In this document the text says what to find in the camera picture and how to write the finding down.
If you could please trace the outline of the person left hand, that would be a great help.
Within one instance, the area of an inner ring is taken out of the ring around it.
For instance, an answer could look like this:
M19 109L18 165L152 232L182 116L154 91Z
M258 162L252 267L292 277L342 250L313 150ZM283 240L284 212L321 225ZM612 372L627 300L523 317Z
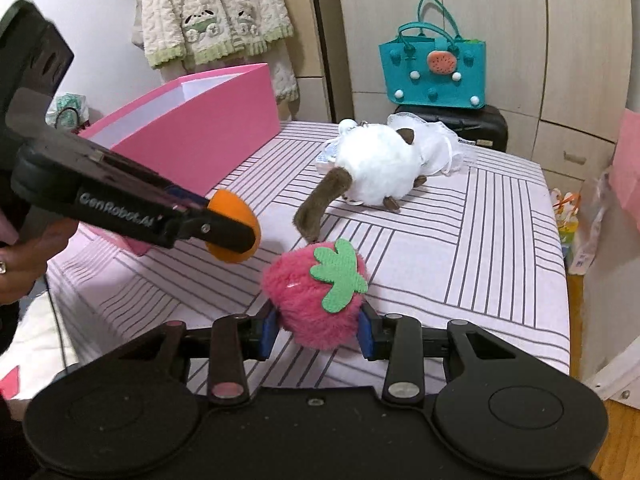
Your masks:
M40 237L20 242L17 230L1 211L1 304L14 304L26 296L47 271L48 261L62 252L76 233L78 222L70 219L50 224Z

